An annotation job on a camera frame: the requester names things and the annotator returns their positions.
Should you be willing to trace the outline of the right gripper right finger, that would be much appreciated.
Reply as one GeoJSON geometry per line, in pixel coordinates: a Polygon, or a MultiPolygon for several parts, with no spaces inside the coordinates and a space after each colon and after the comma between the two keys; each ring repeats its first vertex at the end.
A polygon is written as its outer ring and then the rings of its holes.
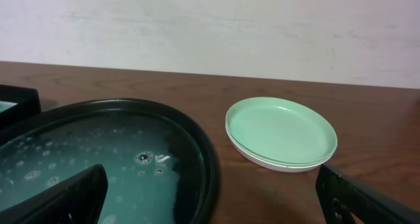
{"type": "Polygon", "coordinates": [[[419,212],[329,165],[320,166],[316,193],[326,223],[419,224],[419,212]]]}

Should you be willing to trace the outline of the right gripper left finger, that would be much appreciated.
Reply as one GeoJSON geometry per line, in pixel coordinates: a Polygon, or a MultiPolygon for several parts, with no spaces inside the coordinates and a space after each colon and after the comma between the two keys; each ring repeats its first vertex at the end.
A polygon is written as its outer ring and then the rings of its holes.
{"type": "Polygon", "coordinates": [[[1,224],[97,224],[107,190],[106,171],[95,164],[1,211],[1,224]]]}

